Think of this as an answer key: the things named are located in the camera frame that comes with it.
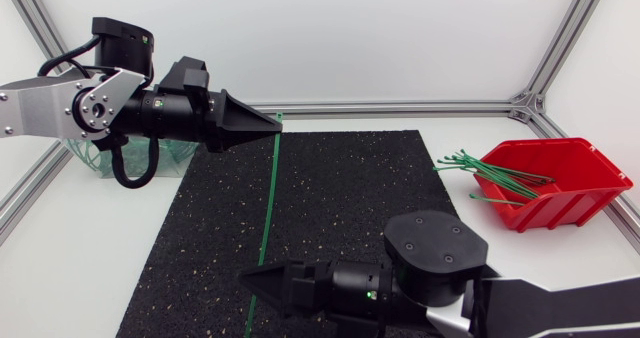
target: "red plastic bin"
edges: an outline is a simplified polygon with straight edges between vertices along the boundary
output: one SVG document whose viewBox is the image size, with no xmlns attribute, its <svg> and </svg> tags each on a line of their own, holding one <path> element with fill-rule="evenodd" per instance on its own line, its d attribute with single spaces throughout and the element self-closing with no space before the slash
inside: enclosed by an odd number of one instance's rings
<svg viewBox="0 0 640 338">
<path fill-rule="evenodd" d="M 533 187 L 529 200 L 475 175 L 484 194 L 524 206 L 491 203 L 509 229 L 554 229 L 584 225 L 633 183 L 607 157 L 582 138 L 506 141 L 482 161 L 509 169 L 552 177 L 555 183 Z"/>
</svg>

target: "cable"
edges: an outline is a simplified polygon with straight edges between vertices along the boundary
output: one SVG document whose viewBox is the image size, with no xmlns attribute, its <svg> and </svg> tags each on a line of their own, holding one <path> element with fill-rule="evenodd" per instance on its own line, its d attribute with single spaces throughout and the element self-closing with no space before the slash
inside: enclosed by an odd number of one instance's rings
<svg viewBox="0 0 640 338">
<path fill-rule="evenodd" d="M 158 169 L 158 160 L 160 158 L 160 146 L 158 138 L 152 136 L 149 138 L 149 165 L 147 171 L 140 178 L 132 180 L 127 177 L 124 170 L 124 158 L 120 147 L 111 148 L 111 165 L 113 167 L 113 176 L 123 187 L 136 189 L 143 187 L 151 181 Z"/>
<path fill-rule="evenodd" d="M 82 65 L 80 65 L 80 63 L 76 62 L 73 59 L 67 59 L 67 62 L 73 64 L 76 68 L 78 68 L 80 73 L 82 73 L 82 75 L 85 78 L 87 78 L 87 79 L 91 78 L 91 76 L 89 75 L 89 72 L 87 72 L 87 70 Z"/>
<path fill-rule="evenodd" d="M 64 53 L 58 57 L 51 58 L 48 61 L 44 62 L 40 70 L 38 71 L 38 77 L 45 77 L 51 70 L 63 62 L 67 62 L 72 58 L 79 56 L 80 54 L 86 53 L 91 48 L 95 47 L 100 43 L 100 36 L 94 35 L 91 40 L 87 43 L 81 45 L 80 47 L 73 49 L 67 53 Z"/>
</svg>

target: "white wall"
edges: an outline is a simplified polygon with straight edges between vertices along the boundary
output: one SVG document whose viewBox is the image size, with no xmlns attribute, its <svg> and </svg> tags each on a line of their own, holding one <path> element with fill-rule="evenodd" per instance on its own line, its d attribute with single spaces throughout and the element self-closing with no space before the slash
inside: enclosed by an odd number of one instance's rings
<svg viewBox="0 0 640 338">
<path fill-rule="evenodd" d="M 44 55 L 11 0 L 0 0 L 0 17 L 1 86 L 34 77 Z M 26 136 L 0 139 L 0 200 L 53 142 L 49 138 Z"/>
<path fill-rule="evenodd" d="M 212 89 L 256 101 L 506 100 L 571 0 L 43 0 L 67 45 L 91 17 L 149 29 L 158 76 L 207 61 Z"/>
<path fill-rule="evenodd" d="M 548 92 L 549 116 L 636 184 L 640 204 L 640 0 L 601 0 Z"/>
</svg>

